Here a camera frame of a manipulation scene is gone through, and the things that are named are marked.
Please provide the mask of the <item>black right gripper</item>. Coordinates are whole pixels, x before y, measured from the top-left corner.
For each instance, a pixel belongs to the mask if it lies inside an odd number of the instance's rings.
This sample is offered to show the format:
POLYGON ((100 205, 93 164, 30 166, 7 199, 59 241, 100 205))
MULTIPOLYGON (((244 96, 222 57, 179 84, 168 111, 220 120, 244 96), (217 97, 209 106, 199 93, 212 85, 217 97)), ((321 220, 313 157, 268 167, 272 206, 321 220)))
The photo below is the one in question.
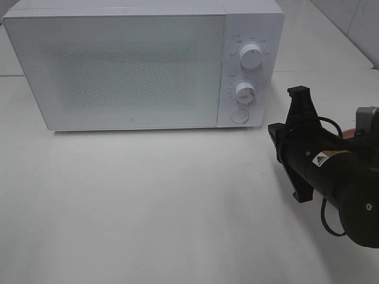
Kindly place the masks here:
POLYGON ((285 123, 268 126, 276 149, 277 160, 282 164, 294 187, 293 197, 298 203, 313 200, 313 190, 320 189, 324 181, 320 168, 313 159, 321 152, 321 137, 325 132, 314 108, 310 88, 288 88, 291 105, 285 123))

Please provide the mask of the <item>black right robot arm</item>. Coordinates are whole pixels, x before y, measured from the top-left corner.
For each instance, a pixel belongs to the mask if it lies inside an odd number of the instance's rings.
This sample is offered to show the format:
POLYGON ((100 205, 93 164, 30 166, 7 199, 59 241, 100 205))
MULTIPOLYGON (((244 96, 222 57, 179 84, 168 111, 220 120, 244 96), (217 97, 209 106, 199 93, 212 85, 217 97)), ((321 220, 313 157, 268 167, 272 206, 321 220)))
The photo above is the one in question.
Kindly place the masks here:
POLYGON ((296 86, 287 90, 291 105, 285 123, 268 126, 282 164, 299 202, 322 195, 321 221, 334 236, 348 236, 354 243, 378 248, 378 108, 360 107, 351 138, 344 138, 322 126, 336 123, 318 116, 310 89, 296 86), (325 208, 330 202, 339 213, 342 233, 326 222, 325 208))

